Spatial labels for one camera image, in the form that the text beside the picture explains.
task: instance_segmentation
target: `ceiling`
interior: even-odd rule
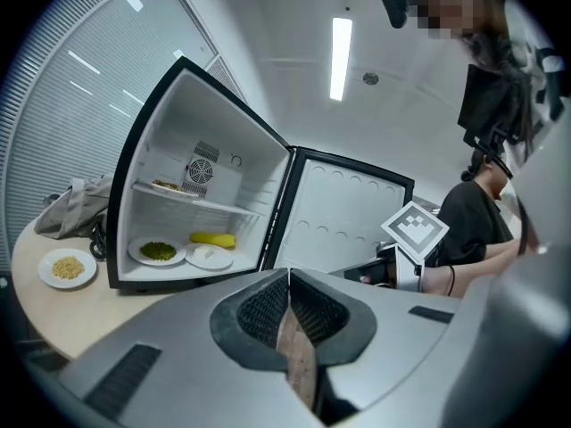
[[[228,0],[291,144],[398,171],[441,202],[470,150],[456,125],[468,58],[416,21],[393,29],[381,0]],[[329,99],[332,19],[353,20],[343,100]],[[363,74],[375,72],[368,86]]]

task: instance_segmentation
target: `person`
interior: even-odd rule
[[[475,278],[500,273],[517,256],[519,240],[494,202],[508,182],[506,174],[475,149],[461,179],[438,213],[450,230],[435,259],[426,263],[423,292],[461,297]]]
[[[506,165],[512,174],[541,146],[555,124],[571,123],[571,87],[565,63],[517,0],[406,0],[398,7],[405,14],[412,9],[421,26],[448,30],[478,66],[509,77],[513,85],[512,116],[520,128],[519,143],[504,143]],[[518,215],[510,183],[501,198]],[[533,227],[530,240],[537,245]]]

